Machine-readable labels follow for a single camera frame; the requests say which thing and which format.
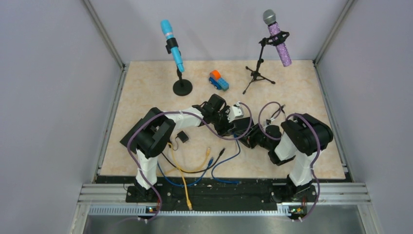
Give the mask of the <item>small black ribbed network switch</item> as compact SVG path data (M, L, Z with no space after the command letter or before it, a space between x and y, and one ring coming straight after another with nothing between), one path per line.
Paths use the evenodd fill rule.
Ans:
M233 129L231 130L231 132L238 136L247 131L250 124L252 126L254 125L254 121L251 119L251 117L236 119L232 123Z

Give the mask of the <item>small black wall plug adapter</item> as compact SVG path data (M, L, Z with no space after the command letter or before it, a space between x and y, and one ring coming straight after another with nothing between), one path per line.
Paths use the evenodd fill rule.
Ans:
M189 140L188 135L184 131L180 131L177 133L174 140L169 141L169 148L173 151L177 151L179 149L179 142L186 143Z

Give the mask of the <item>large black network switch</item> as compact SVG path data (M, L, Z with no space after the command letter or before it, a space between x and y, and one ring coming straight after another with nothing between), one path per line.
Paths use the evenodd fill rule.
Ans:
M129 140L131 139L132 135L140 128L140 126L143 123L144 122L142 118L137 123L135 123L135 125L122 137L122 139L120 140L120 144L127 148L127 144ZM136 143L136 139L134 138L131 142L130 150L135 154L136 148L137 148L137 143Z

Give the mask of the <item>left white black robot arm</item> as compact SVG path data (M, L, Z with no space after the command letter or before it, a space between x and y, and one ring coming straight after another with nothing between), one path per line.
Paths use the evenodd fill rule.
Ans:
M245 110L249 110L246 104L227 105L217 94L202 104L183 110L163 112L157 107L151 108L120 141L138 167L135 177L138 196L147 202L156 196L158 156L174 131L206 126L221 139L229 140L230 135L240 139L253 125L252 118L245 117Z

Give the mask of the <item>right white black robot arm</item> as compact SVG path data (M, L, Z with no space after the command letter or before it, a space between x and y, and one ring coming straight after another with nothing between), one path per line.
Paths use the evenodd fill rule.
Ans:
M280 126L261 129L258 124L240 139L248 148L260 146L268 150L270 161L281 166L294 161L284 186L274 189L279 199L300 200L310 189L315 159L333 140L331 128L309 114L294 114Z

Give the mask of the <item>orange blue toy truck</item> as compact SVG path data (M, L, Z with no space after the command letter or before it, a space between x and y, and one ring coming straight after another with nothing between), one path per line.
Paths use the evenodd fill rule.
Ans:
M212 84L215 89L227 91L229 89L228 82L222 78L221 74L217 70L213 70L209 73L209 83Z

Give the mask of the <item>black round-base microphone stand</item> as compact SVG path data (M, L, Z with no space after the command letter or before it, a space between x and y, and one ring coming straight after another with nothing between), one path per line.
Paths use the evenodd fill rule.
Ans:
M176 70L178 80L173 85L173 92L178 96L186 96L192 92L193 86L192 83L182 78L182 72L177 68Z

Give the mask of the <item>black tripod microphone stand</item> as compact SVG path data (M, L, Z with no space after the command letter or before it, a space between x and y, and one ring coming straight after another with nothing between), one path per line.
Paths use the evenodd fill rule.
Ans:
M278 46L281 45L282 43L284 43L286 41L286 39L290 36L289 32L286 31L280 31L279 33L277 33L274 36L270 36L268 38L263 38L259 41L259 44L261 45L261 50L260 50L260 55L259 55L259 59L257 60L257 64L256 64L256 69L252 70L251 68L249 68L248 66L246 66L245 68L250 71L250 76L252 77L251 81L249 82L249 84L247 85L247 87L245 88L245 90L243 91L243 95L247 92L249 86L251 83L256 82L256 81L262 81L262 80L266 80L269 81L271 84L275 85L276 82L273 80L270 80L264 76L261 75L261 73L259 72L261 64L264 63L264 59L263 59L263 51L264 51L264 47L266 45L271 45L271 46Z

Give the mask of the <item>cyan microphone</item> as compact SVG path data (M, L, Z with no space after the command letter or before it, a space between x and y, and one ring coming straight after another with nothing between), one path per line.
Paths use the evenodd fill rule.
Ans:
M174 36L172 26L170 22L165 19L162 20L161 23L161 30L166 38L166 48L169 54L172 54L172 57L175 61L175 64L178 70L183 73L185 71L182 56L179 50L179 45L177 43L176 37Z

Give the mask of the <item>purple glitter microphone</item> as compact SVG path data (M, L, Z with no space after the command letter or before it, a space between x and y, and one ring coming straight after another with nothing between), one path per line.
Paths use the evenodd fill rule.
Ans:
M289 32L284 32L280 29L276 20L276 14L271 9L264 11L263 21L267 25L270 33L268 42L276 47L283 66L290 66L292 64L292 60L285 45L285 41L289 37Z

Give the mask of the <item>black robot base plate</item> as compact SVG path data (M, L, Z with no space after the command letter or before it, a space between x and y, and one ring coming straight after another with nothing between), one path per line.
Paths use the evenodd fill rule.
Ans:
M212 178L187 179L187 189L177 177L158 177L155 188L162 198L162 211L187 211L186 198L191 201L194 211L208 212L252 212L275 211L282 202L292 202L297 206L314 202L316 188L298 194L293 198L279 199L274 189L284 186L285 179L240 178L239 184L221 183Z

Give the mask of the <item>aluminium frame rail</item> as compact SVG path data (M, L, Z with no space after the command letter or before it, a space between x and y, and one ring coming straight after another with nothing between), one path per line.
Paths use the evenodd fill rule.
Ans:
M190 188L193 210L180 188L160 183L163 204L147 202L130 184L85 184L72 234L381 234L363 183L322 183L319 201L303 204L309 216L291 215L299 202L275 203L268 181Z

